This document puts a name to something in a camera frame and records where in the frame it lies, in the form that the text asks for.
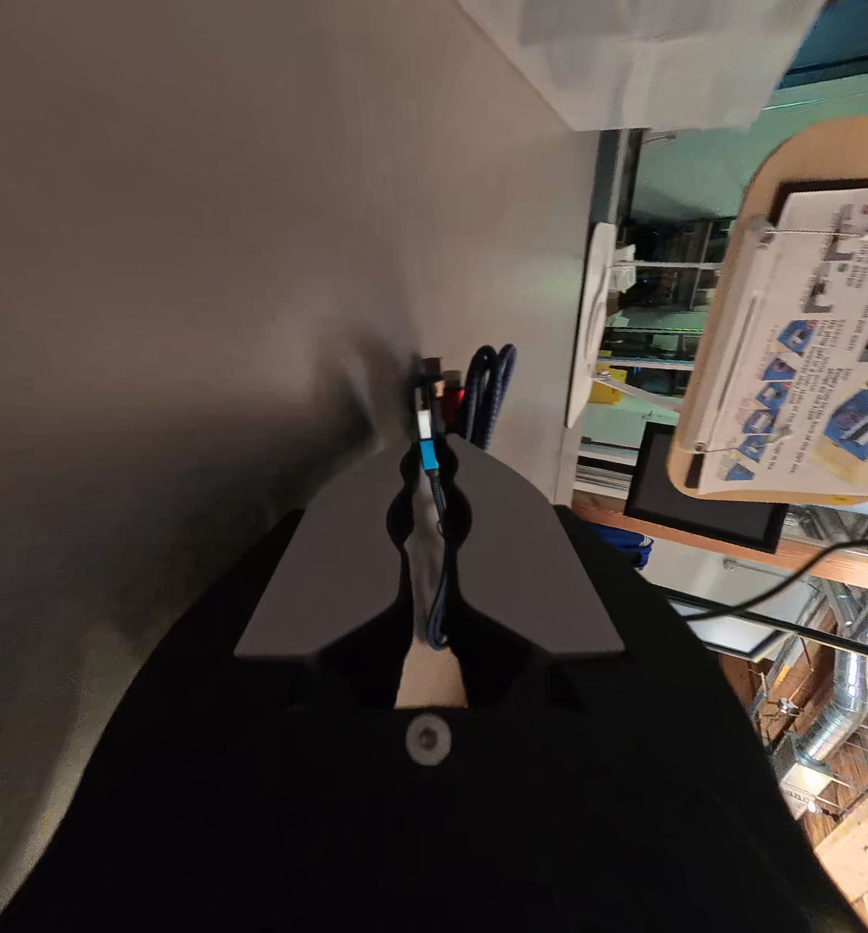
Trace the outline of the instruction sheet on stand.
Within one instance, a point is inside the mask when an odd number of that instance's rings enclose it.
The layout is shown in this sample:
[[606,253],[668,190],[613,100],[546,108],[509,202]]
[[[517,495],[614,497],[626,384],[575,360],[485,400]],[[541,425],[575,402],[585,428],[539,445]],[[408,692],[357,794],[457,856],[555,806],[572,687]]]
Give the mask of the instruction sheet on stand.
[[767,157],[746,188],[667,459],[669,479],[685,496],[718,502],[817,506],[854,506],[868,501],[866,494],[837,492],[832,481],[825,481],[820,492],[786,492],[778,485],[765,491],[709,493],[703,487],[706,427],[708,415],[719,406],[724,356],[741,347],[743,326],[737,322],[734,306],[745,296],[746,269],[758,251],[767,223],[794,186],[817,191],[825,183],[833,183],[842,190],[855,182],[868,183],[868,116],[825,121],[790,137]]

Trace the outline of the blue striped jacket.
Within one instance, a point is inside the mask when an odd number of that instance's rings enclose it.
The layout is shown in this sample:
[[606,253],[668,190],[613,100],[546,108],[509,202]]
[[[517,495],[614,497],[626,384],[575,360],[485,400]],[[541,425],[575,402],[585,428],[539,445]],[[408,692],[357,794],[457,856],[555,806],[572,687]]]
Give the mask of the blue striped jacket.
[[601,523],[594,527],[598,535],[618,551],[634,569],[641,571],[648,565],[654,545],[653,538]]

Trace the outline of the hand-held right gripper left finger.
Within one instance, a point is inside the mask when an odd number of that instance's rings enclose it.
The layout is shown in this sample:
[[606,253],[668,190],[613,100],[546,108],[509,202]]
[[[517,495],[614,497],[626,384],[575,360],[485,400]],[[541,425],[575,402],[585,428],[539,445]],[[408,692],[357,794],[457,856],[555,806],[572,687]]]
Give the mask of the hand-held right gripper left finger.
[[410,484],[402,462],[410,446],[388,447],[330,479],[304,508],[251,618],[234,648],[241,660],[315,659],[348,636],[378,630],[379,656],[403,665],[414,638],[412,597],[405,595],[403,546],[393,541],[389,511]]

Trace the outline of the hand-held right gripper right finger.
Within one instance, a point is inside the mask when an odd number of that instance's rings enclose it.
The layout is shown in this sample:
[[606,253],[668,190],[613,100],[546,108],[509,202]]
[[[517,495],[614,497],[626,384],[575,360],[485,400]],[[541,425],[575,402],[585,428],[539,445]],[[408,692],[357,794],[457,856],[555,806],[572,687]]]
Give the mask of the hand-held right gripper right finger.
[[625,643],[552,502],[491,454],[451,435],[458,524],[456,596],[446,628],[459,663],[485,663],[489,638],[557,659],[615,658]]

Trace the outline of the clear plastic bin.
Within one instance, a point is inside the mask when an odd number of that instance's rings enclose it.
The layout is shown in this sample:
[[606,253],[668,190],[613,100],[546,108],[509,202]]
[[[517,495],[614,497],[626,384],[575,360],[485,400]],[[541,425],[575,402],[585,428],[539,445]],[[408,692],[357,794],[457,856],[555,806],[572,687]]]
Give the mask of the clear plastic bin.
[[754,123],[822,1],[460,1],[575,132]]

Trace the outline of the silver insulated pipes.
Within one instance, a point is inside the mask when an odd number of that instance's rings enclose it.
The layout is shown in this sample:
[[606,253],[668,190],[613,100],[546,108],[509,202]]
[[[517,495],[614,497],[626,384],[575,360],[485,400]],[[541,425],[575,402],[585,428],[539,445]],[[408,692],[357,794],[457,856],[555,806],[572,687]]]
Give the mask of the silver insulated pipes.
[[[860,604],[847,585],[822,580],[836,618],[836,633],[868,647],[868,601]],[[860,728],[868,715],[868,657],[836,649],[833,690],[807,731],[798,739],[801,763],[822,767]]]

